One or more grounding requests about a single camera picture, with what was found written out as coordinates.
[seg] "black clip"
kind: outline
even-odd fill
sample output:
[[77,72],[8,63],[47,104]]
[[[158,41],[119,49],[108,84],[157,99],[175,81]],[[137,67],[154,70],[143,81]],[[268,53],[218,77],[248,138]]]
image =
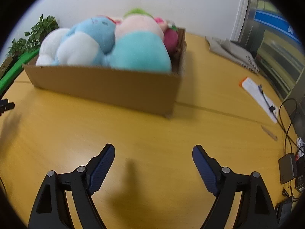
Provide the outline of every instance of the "black clip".
[[9,100],[7,99],[4,99],[4,100],[1,100],[0,101],[0,116],[5,112],[5,111],[8,111],[8,110],[11,110],[15,107],[15,103],[13,102],[10,102],[9,103]]

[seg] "pink plush toy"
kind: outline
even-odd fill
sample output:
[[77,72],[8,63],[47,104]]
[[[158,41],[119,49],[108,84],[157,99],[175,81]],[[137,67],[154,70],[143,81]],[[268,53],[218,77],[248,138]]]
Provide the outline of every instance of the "pink plush toy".
[[158,23],[159,27],[161,28],[162,32],[164,33],[168,29],[168,25],[164,20],[160,17],[156,17],[155,21]]
[[178,45],[178,33],[173,29],[167,29],[164,33],[163,42],[168,54],[174,53]]
[[156,18],[155,18],[155,21],[156,21],[158,24],[164,23],[164,20],[162,20],[162,18],[160,18],[160,17],[156,17]]
[[121,24],[116,25],[115,29],[115,40],[119,40],[127,33],[134,31],[149,31],[158,35],[161,40],[164,39],[164,33],[159,27],[157,22],[150,16],[147,15],[129,15],[123,20]]

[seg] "yellow table surface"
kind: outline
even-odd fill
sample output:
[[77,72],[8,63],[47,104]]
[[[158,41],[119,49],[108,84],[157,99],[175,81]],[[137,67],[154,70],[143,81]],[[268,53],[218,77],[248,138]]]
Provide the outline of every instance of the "yellow table surface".
[[[25,223],[49,170],[60,174],[86,165],[106,143],[115,146],[115,160],[92,198],[109,229],[200,228],[215,198],[193,163],[196,144],[236,173],[258,171],[273,204],[283,199],[278,159],[285,135],[238,83],[250,76],[279,106],[276,93],[262,76],[208,52],[204,38],[187,34],[186,40],[185,79],[171,119],[36,89],[24,72],[16,79],[4,96],[15,109],[0,119],[0,175]],[[289,134],[296,138],[293,128]],[[235,198],[227,228],[240,194]]]

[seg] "metal screw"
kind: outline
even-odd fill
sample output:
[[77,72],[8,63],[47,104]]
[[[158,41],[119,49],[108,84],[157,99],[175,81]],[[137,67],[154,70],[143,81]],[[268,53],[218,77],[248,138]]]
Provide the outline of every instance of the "metal screw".
[[256,178],[258,178],[258,177],[260,177],[260,174],[259,174],[258,172],[256,172],[256,171],[254,171],[254,172],[253,172],[253,176],[256,177]]
[[82,173],[82,172],[85,171],[85,169],[86,169],[85,166],[80,166],[80,167],[77,168],[77,172]]
[[54,173],[55,173],[55,172],[54,172],[53,170],[50,170],[50,171],[47,173],[47,176],[48,176],[48,177],[51,177],[51,176],[54,175]]
[[228,167],[223,167],[222,172],[223,173],[229,173],[231,170]]

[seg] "green plastic rail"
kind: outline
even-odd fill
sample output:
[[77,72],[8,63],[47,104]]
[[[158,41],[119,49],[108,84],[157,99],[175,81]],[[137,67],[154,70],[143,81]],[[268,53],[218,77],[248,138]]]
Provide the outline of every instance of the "green plastic rail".
[[16,77],[23,71],[23,64],[29,62],[33,57],[39,53],[39,49],[33,52],[25,52],[22,54],[14,66],[5,74],[5,76],[0,80],[0,94],[10,85]]

